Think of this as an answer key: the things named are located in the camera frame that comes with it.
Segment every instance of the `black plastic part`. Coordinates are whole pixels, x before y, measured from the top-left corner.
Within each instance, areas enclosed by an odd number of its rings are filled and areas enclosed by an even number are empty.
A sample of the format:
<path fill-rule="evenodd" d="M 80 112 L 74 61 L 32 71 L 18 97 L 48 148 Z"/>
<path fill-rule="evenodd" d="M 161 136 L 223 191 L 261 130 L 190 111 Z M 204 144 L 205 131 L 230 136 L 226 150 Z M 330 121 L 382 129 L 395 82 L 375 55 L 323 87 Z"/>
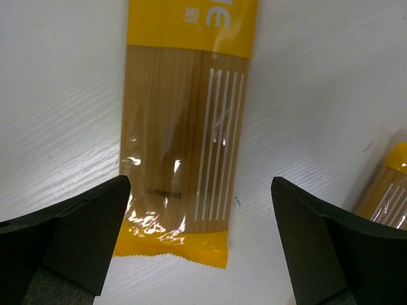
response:
<path fill-rule="evenodd" d="M 0 304 L 20 304 L 40 268 L 100 295 L 129 194 L 128 179 L 118 176 L 0 223 Z"/>
<path fill-rule="evenodd" d="M 281 177 L 273 180 L 272 198 L 298 305 L 407 304 L 406 231 L 358 217 Z"/>

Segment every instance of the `white table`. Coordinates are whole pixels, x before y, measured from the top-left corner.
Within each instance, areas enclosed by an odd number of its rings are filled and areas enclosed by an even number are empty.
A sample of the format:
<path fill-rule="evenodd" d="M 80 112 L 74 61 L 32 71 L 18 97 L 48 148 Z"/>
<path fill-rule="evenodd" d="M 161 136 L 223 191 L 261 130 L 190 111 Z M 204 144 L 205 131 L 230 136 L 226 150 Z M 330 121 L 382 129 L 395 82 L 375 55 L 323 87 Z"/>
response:
<path fill-rule="evenodd" d="M 405 0 L 261 0 L 228 269 L 115 258 L 95 303 L 295 304 L 272 177 L 355 205 L 407 132 L 406 17 Z M 0 1 L 0 220 L 117 174 L 126 20 L 124 0 Z"/>

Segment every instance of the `yellow package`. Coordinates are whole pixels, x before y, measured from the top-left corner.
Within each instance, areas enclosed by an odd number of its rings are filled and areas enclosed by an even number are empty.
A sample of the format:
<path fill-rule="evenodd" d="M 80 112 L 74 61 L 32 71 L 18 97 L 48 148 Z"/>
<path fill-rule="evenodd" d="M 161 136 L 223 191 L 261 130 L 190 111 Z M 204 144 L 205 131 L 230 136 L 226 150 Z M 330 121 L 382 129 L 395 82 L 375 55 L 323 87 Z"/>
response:
<path fill-rule="evenodd" d="M 388 155 L 355 213 L 407 230 L 407 143 L 398 144 Z"/>
<path fill-rule="evenodd" d="M 129 0 L 115 255 L 226 268 L 258 0 Z"/>

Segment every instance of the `pasta package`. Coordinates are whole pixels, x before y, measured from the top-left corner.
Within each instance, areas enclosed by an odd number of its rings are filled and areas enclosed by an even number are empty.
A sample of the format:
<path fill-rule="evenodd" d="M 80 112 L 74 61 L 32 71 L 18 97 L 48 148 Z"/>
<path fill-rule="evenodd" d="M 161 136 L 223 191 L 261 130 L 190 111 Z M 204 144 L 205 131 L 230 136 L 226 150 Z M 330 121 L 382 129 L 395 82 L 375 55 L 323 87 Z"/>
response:
<path fill-rule="evenodd" d="M 258 0 L 129 0 L 115 255 L 226 268 Z"/>
<path fill-rule="evenodd" d="M 389 154 L 355 214 L 407 230 L 407 143 Z"/>

